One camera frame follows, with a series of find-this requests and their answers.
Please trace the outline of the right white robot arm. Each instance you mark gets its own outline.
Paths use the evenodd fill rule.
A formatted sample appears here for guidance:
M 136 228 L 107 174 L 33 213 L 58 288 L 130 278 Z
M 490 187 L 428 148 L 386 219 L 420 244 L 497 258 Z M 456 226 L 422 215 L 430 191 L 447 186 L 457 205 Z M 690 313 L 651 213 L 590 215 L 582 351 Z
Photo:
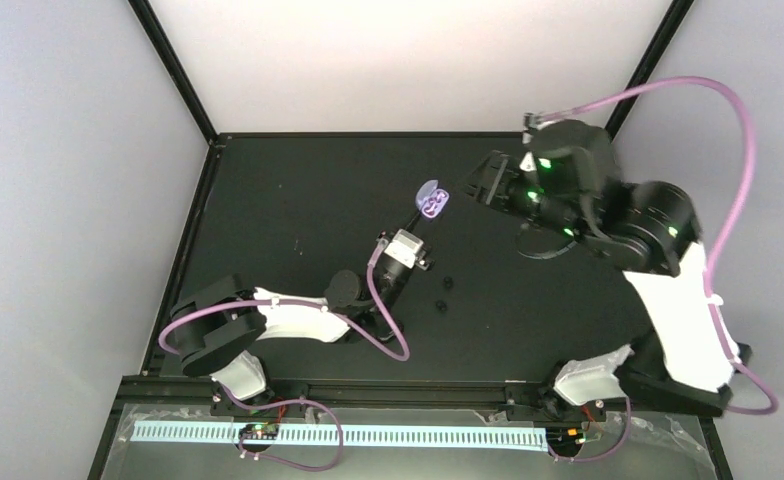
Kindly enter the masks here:
M 663 181 L 623 178 L 608 132 L 580 120 L 528 126 L 525 154 L 488 153 L 463 193 L 566 238 L 621 274 L 650 319 L 614 351 L 559 364 L 537 392 L 561 419 L 576 406 L 626 398 L 657 412 L 720 417 L 731 410 L 735 362 L 749 348 L 712 317 L 708 263 L 694 204 Z

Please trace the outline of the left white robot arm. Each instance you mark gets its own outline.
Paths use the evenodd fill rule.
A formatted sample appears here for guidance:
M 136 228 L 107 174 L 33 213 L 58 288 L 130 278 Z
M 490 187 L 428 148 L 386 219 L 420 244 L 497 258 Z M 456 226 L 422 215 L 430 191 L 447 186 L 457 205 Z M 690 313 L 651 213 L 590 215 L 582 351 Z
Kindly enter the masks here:
M 269 402 L 273 394 L 253 343 L 309 339 L 325 344 L 365 339 L 404 362 L 410 348 L 391 308 L 416 269 L 432 266 L 416 232 L 424 215 L 415 212 L 400 228 L 377 238 L 366 270 L 340 270 L 320 297 L 276 293 L 231 275 L 179 301 L 158 344 L 181 361 L 181 372 L 207 377 L 240 401 Z

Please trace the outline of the lavender earbud charging case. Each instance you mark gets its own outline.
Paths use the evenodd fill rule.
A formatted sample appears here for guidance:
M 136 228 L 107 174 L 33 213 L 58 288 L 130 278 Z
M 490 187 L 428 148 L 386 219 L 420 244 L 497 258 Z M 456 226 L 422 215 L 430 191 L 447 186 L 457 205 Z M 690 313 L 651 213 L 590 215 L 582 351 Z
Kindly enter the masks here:
M 448 194 L 444 202 L 435 200 L 434 194 L 437 190 L 444 190 Z M 439 185 L 438 180 L 428 180 L 419 188 L 415 197 L 415 204 L 418 211 L 426 218 L 434 220 L 442 213 L 449 200 L 450 193 Z

